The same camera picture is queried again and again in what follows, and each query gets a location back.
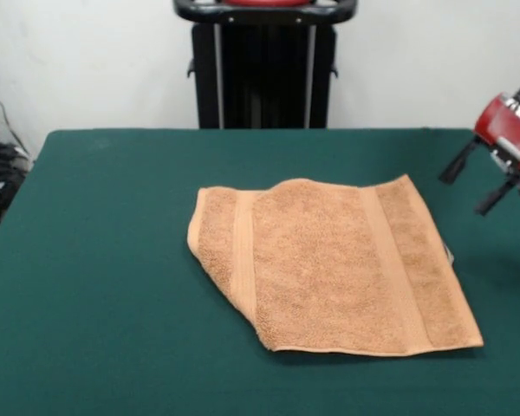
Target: metal bar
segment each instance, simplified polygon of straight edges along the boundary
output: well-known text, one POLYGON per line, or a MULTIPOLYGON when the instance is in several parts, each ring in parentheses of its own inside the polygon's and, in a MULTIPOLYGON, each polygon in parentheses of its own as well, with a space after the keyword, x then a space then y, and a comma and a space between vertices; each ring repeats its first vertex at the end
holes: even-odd
POLYGON ((222 28, 214 25, 214 40, 216 44, 216 78, 218 80, 218 115, 219 128, 225 128, 224 113, 224 64, 222 63, 222 28))
POLYGON ((306 100, 304 105, 304 128, 310 128, 310 114, 312 110, 312 84, 314 81, 314 57, 315 57, 315 32, 316 26, 309 28, 309 52, 306 65, 306 100))

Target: green tablecloth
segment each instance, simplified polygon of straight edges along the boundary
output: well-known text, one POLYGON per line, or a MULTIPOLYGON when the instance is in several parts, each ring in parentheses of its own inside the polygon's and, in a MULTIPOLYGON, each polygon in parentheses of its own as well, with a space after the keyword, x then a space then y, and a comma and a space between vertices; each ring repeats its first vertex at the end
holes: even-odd
POLYGON ((0 229, 0 416, 520 414, 520 199, 464 130, 82 131, 49 137, 0 229), (270 353, 186 247, 200 186, 408 173, 485 347, 407 359, 270 353))

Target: black handle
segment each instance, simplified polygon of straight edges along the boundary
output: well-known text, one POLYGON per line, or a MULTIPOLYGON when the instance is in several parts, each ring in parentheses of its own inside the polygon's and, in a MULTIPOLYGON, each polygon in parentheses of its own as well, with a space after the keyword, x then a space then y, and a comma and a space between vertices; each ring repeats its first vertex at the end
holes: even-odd
POLYGON ((336 24, 353 17, 357 4, 358 0, 341 0, 327 6, 314 3, 298 7, 250 7, 173 0, 175 12, 192 22, 250 25, 336 24))

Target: red part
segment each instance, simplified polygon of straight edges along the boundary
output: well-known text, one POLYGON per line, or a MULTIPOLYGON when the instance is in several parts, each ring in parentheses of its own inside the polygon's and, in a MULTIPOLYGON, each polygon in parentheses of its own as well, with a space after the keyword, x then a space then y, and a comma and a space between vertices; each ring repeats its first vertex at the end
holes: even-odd
POLYGON ((224 4, 248 7, 296 7, 309 3, 309 0, 224 0, 224 4))
POLYGON ((502 95, 480 115, 475 133, 490 146, 500 146, 497 142, 503 137, 520 151, 520 118, 505 105, 502 95))

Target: orange towel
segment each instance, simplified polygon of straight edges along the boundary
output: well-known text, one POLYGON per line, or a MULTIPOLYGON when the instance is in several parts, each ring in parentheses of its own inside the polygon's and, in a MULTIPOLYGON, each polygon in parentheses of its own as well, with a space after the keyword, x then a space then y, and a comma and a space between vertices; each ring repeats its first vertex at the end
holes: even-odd
POLYGON ((405 356, 483 345, 407 176, 201 189, 187 241, 270 350, 405 356))

